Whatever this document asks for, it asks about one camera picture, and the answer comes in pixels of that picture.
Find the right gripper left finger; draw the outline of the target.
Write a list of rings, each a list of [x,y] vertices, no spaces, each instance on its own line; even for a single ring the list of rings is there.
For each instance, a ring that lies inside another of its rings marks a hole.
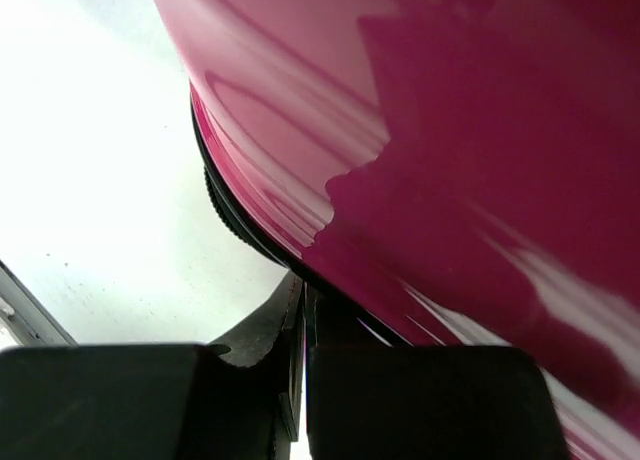
[[[208,345],[1,356],[5,459],[286,459],[299,437],[302,280]]]

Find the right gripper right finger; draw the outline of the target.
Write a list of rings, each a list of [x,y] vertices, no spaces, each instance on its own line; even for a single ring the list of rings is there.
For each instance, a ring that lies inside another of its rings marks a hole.
[[[533,359],[504,346],[412,346],[353,301],[305,293],[315,459],[565,459]]]

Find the pink and teal kids suitcase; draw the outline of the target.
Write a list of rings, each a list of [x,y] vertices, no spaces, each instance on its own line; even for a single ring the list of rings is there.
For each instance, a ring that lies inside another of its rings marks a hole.
[[[211,201],[414,344],[510,344],[639,455],[639,0],[154,0]]]

